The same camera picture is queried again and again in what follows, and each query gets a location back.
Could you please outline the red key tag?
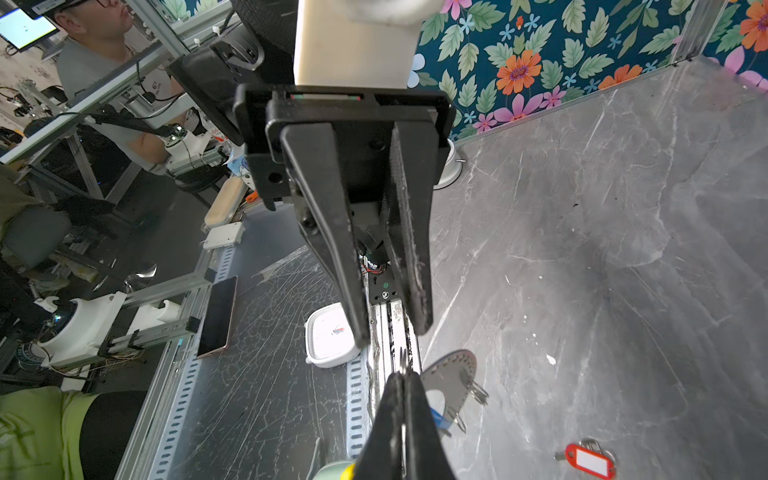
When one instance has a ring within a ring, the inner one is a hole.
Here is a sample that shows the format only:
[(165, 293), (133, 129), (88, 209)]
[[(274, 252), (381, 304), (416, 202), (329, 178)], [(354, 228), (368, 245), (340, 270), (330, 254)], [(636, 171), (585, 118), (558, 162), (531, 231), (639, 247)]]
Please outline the red key tag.
[(572, 468), (599, 479), (612, 480), (617, 475), (615, 455), (604, 449), (596, 439), (584, 438), (570, 443), (556, 452), (554, 459), (565, 461)]

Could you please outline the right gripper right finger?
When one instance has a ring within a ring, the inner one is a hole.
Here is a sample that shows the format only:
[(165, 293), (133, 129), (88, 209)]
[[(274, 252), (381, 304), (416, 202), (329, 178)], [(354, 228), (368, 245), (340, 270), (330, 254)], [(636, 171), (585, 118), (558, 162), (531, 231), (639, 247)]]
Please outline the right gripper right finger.
[(407, 370), (403, 384), (405, 478), (455, 479), (419, 375)]

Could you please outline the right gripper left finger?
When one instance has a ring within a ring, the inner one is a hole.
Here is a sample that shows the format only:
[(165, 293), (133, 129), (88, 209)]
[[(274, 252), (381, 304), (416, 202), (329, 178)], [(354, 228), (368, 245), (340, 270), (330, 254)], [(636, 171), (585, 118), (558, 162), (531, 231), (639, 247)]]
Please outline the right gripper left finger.
[(385, 384), (371, 432), (355, 462), (352, 479), (403, 476), (404, 376), (392, 373)]

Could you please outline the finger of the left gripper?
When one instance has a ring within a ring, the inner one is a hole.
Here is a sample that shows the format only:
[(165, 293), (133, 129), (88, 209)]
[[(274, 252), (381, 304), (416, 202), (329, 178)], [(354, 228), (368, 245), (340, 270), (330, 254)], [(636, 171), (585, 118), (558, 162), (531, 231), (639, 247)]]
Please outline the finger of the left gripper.
[(439, 134), (427, 121), (397, 121), (381, 226), (398, 294), (416, 334), (434, 322), (429, 226)]
[(280, 142), (300, 231), (335, 281), (355, 345), (363, 348), (370, 342), (368, 307), (333, 127), (291, 124)]

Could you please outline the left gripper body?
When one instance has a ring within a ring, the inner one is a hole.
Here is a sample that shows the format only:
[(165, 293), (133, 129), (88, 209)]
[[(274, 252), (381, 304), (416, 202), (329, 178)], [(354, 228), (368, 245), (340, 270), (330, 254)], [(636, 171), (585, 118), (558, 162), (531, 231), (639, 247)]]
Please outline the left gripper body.
[(436, 180), (456, 118), (445, 92), (413, 89), (241, 84), (233, 110), (255, 190), (270, 210), (291, 196), (280, 142), (281, 130), (290, 124), (333, 126), (342, 179), (349, 201), (357, 204), (383, 197), (395, 122), (432, 122), (438, 157), (429, 178)]

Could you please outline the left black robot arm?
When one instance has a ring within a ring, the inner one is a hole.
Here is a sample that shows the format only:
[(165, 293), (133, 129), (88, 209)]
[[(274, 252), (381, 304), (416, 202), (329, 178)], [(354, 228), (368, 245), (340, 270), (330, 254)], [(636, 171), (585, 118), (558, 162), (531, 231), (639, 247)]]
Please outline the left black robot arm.
[(293, 204), (336, 284), (355, 343), (370, 341), (360, 260), (394, 275), (417, 334), (433, 325), (429, 226), (456, 116), (409, 88), (438, 1), (237, 1), (239, 24), (170, 71), (241, 146), (264, 204)]

